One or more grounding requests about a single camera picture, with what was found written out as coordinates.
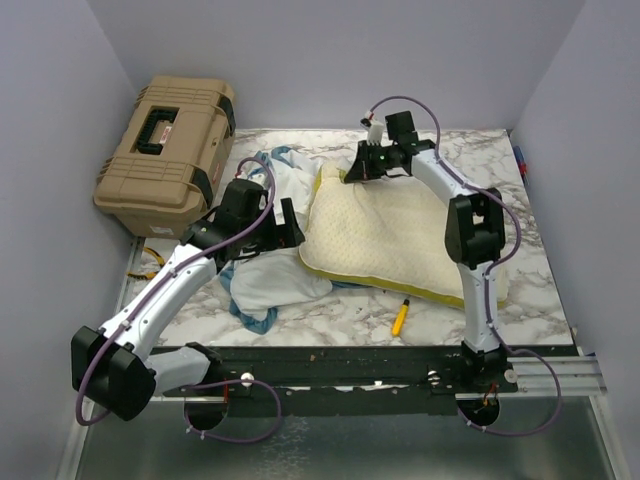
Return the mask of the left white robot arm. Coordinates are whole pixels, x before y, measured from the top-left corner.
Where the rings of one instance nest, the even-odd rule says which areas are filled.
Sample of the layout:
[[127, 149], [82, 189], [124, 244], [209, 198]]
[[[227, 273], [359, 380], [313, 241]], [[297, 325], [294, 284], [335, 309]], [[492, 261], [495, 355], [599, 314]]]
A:
[[220, 385], [215, 355], [187, 345], [168, 357], [153, 354], [160, 334], [186, 302], [231, 261], [289, 249], [305, 240], [293, 202], [250, 180], [226, 187], [212, 220], [189, 225], [160, 272], [98, 329], [72, 337], [71, 381], [76, 402], [89, 398], [124, 421], [155, 394], [189, 385], [206, 395]]

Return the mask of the cream yellow-edged pillow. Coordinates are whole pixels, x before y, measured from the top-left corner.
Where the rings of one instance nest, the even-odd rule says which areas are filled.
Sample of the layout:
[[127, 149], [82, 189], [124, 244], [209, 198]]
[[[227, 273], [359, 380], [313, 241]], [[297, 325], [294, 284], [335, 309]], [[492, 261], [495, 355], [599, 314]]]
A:
[[345, 184], [335, 163], [316, 176], [299, 258], [331, 281], [392, 290], [463, 308], [445, 249], [447, 208], [413, 177]]

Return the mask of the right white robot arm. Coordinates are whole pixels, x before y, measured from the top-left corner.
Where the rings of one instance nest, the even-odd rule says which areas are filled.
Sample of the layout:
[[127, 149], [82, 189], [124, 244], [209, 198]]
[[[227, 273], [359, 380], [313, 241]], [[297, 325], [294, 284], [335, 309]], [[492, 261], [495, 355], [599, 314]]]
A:
[[496, 376], [506, 353], [494, 332], [497, 313], [495, 264], [506, 244], [500, 193], [483, 192], [440, 156], [439, 143], [421, 140], [408, 111], [391, 114], [383, 123], [369, 111], [361, 120], [367, 138], [357, 146], [346, 184], [378, 180], [395, 168], [426, 185], [447, 207], [444, 245], [456, 264], [463, 287], [465, 332], [461, 346], [461, 383], [481, 391]]

